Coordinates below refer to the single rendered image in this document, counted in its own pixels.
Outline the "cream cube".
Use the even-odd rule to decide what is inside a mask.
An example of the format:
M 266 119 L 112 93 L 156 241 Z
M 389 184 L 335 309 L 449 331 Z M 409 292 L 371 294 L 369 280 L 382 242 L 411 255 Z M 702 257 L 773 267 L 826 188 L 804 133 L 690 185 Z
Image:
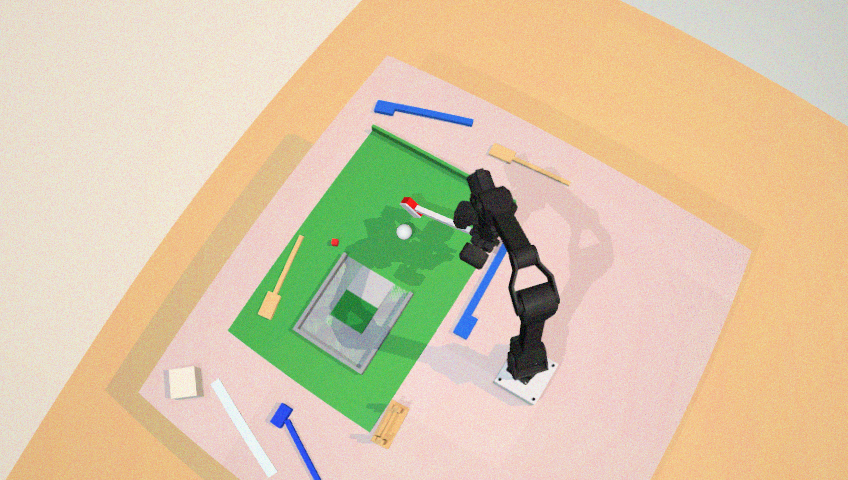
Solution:
M 183 400 L 204 396 L 201 368 L 184 367 L 169 370 L 171 399 Z

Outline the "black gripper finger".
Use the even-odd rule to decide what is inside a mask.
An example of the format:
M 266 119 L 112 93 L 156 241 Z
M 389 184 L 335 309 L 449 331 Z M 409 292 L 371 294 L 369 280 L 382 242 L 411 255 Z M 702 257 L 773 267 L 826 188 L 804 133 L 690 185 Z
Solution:
M 473 244 L 473 242 L 475 241 L 475 239 L 476 239 L 476 237 L 477 237 L 477 236 L 478 236 L 478 234 L 477 234 L 477 233 L 474 233 L 474 235 L 472 236 L 472 238 L 471 238 L 471 240 L 470 240 L 470 242 L 471 242 L 472 244 Z M 473 245 L 474 245 L 474 244 L 473 244 Z M 494 250 L 494 248 L 495 248 L 495 245 L 496 245 L 496 243 L 494 243 L 494 244 L 492 245 L 492 247 L 491 247 L 491 249 L 490 249 L 489 251 L 487 251 L 487 250 L 485 250 L 485 249 L 482 249 L 482 248 L 481 248 L 481 249 L 482 249 L 482 250 L 484 250 L 484 251 L 486 251 L 486 252 L 488 252 L 488 253 L 492 253 L 492 252 L 493 252 L 493 250 Z

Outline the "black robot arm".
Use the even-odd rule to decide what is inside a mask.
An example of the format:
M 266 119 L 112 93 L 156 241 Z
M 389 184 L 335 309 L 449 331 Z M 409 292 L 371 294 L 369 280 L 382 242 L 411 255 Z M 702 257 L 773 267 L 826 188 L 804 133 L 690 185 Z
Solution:
M 520 335 L 511 337 L 506 371 L 513 379 L 527 385 L 536 373 L 549 370 L 546 347 L 541 342 L 544 323 L 554 316 L 560 303 L 553 273 L 540 261 L 535 245 L 513 213 L 513 197 L 506 187 L 496 187 L 488 170 L 483 168 L 467 177 L 471 190 L 470 201 L 461 201 L 454 212 L 454 225 L 466 229 L 479 218 L 481 227 L 497 231 L 509 256 L 512 274 L 508 289 L 513 310 L 521 320 Z M 518 271 L 536 266 L 548 282 L 515 291 Z M 527 382 L 527 384 L 525 384 Z

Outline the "green putting mat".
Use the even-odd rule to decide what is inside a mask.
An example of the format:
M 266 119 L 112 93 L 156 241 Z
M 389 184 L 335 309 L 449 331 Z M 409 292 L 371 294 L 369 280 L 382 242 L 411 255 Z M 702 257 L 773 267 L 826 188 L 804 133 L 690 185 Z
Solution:
M 459 254 L 471 235 L 401 205 L 454 220 L 468 181 L 372 131 L 303 221 L 228 332 L 371 432 L 452 308 L 475 267 Z M 400 239 L 407 224 L 412 235 Z M 258 315 L 299 238 L 272 320 Z M 338 239 L 338 246 L 332 246 Z M 471 243 L 472 244 L 472 243 Z M 293 330 L 343 253 L 413 297 L 363 375 Z M 354 261 L 353 260 L 353 261 Z

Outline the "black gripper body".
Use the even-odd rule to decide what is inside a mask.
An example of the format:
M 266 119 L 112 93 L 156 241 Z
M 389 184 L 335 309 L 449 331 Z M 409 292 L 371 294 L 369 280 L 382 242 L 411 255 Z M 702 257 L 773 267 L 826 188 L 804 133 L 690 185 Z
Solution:
M 482 249 L 489 251 L 492 245 L 496 243 L 499 235 L 497 231 L 491 232 L 483 229 L 479 223 L 479 218 L 476 221 L 475 226 L 478 227 L 478 230 L 475 229 L 474 232 L 477 233 L 478 236 L 473 242 L 474 245 L 466 242 L 459 254 L 459 257 L 460 260 L 480 270 L 484 267 L 489 258 L 489 254 Z

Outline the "white flat bar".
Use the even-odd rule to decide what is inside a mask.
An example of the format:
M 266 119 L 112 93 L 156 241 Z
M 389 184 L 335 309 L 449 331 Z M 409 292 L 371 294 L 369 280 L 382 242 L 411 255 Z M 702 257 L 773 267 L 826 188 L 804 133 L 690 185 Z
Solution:
M 222 384 L 220 378 L 218 378 L 215 382 L 210 384 L 214 391 L 216 392 L 218 398 L 221 400 L 227 414 L 230 416 L 231 420 L 237 427 L 238 431 L 242 435 L 243 439 L 246 441 L 247 445 L 250 447 L 254 457 L 260 464 L 261 468 L 264 470 L 265 474 L 267 474 L 268 478 L 278 472 L 262 447 L 259 445 L 257 439 L 252 433 L 250 427 L 247 425 L 246 421 L 240 414 L 238 408 L 236 408 L 232 399 L 230 398 L 228 391 L 225 389 Z

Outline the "white golf ball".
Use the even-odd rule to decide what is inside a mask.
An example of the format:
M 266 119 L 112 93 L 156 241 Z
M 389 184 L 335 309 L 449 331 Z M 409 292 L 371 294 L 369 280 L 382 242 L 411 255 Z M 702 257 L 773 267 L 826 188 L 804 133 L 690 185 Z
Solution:
M 400 239 L 406 240 L 406 239 L 411 237 L 412 229 L 407 224 L 401 224 L 401 225 L 398 226 L 398 228 L 396 230 L 396 234 Z

